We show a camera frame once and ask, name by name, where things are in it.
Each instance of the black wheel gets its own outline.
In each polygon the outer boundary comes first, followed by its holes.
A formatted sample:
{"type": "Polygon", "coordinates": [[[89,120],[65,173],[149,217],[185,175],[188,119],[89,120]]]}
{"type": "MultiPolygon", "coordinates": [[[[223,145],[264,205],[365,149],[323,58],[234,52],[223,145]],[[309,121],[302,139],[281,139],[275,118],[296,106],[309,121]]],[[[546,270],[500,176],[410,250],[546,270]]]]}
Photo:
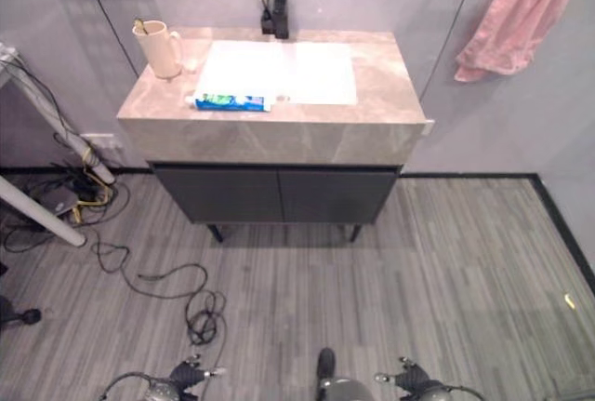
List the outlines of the black wheel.
{"type": "Polygon", "coordinates": [[[318,354],[318,365],[316,366],[316,377],[318,381],[335,376],[335,352],[330,348],[323,348],[318,354]]]}

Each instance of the pink towel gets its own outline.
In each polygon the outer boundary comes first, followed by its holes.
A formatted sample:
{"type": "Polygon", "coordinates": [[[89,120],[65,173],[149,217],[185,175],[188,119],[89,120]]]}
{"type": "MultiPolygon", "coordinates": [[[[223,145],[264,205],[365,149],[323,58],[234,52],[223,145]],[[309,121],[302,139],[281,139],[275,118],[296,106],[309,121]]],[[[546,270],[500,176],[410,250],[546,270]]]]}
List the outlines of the pink towel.
{"type": "Polygon", "coordinates": [[[455,79],[475,82],[490,72],[512,75],[522,71],[566,4],[568,0],[494,0],[456,57],[455,79]]]}

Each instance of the bathroom vanity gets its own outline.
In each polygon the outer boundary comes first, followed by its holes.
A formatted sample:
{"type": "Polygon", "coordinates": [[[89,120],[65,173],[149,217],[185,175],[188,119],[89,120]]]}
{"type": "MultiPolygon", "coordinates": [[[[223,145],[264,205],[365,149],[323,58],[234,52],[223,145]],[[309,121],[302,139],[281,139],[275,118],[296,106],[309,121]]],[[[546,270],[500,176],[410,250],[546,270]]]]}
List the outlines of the bathroom vanity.
{"type": "Polygon", "coordinates": [[[285,98],[253,113],[198,111],[186,99],[218,40],[280,42],[258,29],[177,30],[195,72],[166,81],[147,66],[118,119],[191,221],[220,241],[218,224],[348,224],[353,240],[376,220],[427,124],[391,33],[293,33],[283,43],[349,47],[357,102],[285,98]]]}

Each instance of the mug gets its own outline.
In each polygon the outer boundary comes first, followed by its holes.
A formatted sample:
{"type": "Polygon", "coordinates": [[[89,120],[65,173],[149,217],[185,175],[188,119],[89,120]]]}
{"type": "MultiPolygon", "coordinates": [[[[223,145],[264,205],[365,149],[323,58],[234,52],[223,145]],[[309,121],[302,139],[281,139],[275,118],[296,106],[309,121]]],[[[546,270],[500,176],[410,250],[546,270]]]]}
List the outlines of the mug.
{"type": "Polygon", "coordinates": [[[145,30],[132,28],[140,47],[158,78],[171,78],[182,70],[181,37],[177,32],[169,32],[164,22],[144,21],[145,30]]]}

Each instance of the white sink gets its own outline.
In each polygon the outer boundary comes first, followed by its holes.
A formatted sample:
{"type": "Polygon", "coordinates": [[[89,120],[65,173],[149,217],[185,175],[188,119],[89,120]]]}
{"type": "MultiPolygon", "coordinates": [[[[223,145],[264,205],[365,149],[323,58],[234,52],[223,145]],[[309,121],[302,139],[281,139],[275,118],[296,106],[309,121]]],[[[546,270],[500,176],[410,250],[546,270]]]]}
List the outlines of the white sink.
{"type": "Polygon", "coordinates": [[[196,93],[354,105],[350,46],[337,43],[215,41],[196,93]]]}

